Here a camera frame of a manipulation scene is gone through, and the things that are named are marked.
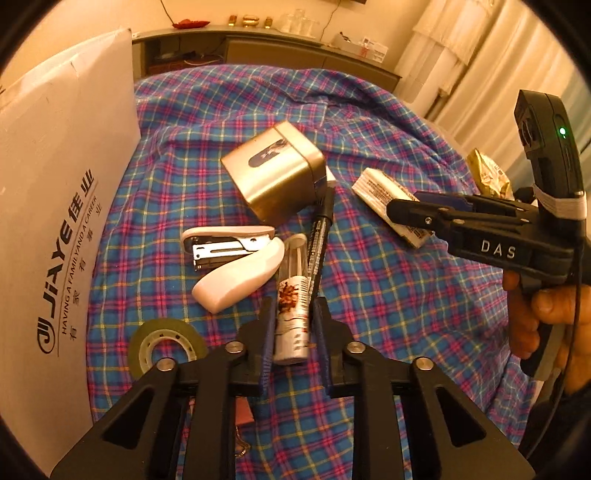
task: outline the clear plastic tube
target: clear plastic tube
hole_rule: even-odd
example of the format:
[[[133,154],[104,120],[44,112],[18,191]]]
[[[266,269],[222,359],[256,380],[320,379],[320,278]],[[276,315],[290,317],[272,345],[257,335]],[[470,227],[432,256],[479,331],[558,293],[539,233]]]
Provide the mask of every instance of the clear plastic tube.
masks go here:
[[[277,326],[273,362],[302,363],[308,358],[309,287],[307,239],[303,233],[285,240],[277,284]]]

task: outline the plaid blanket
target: plaid blanket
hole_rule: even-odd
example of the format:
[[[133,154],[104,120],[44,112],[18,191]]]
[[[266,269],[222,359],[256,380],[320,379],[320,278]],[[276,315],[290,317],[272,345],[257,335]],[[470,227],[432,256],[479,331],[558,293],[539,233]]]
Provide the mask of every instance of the plaid blanket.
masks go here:
[[[275,295],[269,281],[218,315],[206,313],[191,297],[198,275],[179,238],[194,226],[258,224],[219,159],[289,120],[325,153],[339,182],[321,289],[333,317],[385,356],[432,358],[520,441],[532,383],[509,354],[501,272],[451,257],[436,238],[407,248],[351,190],[373,167],[411,191],[475,192],[465,162],[437,134],[390,93],[326,70],[182,70],[139,82],[136,95],[142,138],[111,207],[90,297],[95,419],[132,384],[127,344],[142,322],[185,319],[214,348]],[[277,234],[307,233],[311,214],[303,210]],[[256,423],[242,435],[252,450],[236,462],[237,478],[350,478],[353,404],[325,395],[313,344],[308,363],[274,367],[267,396],[250,402]],[[403,424],[401,436],[408,470]]]

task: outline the snack package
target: snack package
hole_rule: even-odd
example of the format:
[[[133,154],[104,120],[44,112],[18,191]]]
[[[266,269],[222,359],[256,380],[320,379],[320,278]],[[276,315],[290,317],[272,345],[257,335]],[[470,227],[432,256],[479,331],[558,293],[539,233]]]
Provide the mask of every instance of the snack package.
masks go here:
[[[466,157],[466,162],[480,193],[490,197],[514,200],[509,177],[493,159],[475,148]]]

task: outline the stapler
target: stapler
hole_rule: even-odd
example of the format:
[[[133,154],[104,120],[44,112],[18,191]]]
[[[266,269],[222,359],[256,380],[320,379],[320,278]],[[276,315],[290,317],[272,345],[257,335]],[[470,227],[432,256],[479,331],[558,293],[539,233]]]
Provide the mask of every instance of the stapler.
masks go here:
[[[193,256],[195,271],[217,268],[267,246],[275,229],[266,225],[199,226],[185,230],[181,242]]]
[[[285,245],[271,226],[202,226],[185,230],[181,243],[195,271],[214,268],[193,287],[193,298],[220,312],[262,287],[279,268]]]

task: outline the cardboard box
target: cardboard box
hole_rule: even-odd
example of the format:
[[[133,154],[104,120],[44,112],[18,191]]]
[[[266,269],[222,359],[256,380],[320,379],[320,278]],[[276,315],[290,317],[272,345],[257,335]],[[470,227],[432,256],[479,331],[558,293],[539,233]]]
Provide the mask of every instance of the cardboard box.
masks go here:
[[[131,32],[0,96],[0,413],[47,475],[92,426],[86,323],[105,220],[139,141]]]

